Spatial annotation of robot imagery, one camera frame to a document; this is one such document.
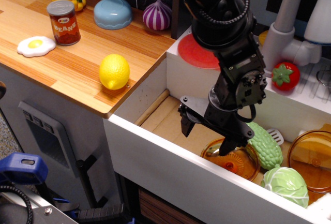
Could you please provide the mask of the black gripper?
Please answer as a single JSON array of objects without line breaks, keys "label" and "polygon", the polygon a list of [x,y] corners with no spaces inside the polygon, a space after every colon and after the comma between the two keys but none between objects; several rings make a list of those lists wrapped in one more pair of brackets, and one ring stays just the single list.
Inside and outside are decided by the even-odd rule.
[{"label": "black gripper", "polygon": [[220,106],[213,89],[207,98],[182,96],[178,111],[182,117],[180,123],[185,137],[189,136],[195,124],[201,124],[224,136],[219,156],[226,156],[237,147],[246,146],[254,136],[254,132],[239,117],[236,109],[226,110]]}]

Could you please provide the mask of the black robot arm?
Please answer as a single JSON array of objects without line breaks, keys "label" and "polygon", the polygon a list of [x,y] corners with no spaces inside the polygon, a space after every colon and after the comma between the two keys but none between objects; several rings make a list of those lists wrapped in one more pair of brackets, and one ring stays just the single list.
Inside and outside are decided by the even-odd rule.
[{"label": "black robot arm", "polygon": [[253,138],[248,126],[255,105],[265,99],[265,63],[253,37],[256,19],[250,0],[184,0],[192,15],[195,41],[218,59],[220,75],[207,98],[180,99],[182,133],[195,124],[224,136],[218,155],[244,147]]}]

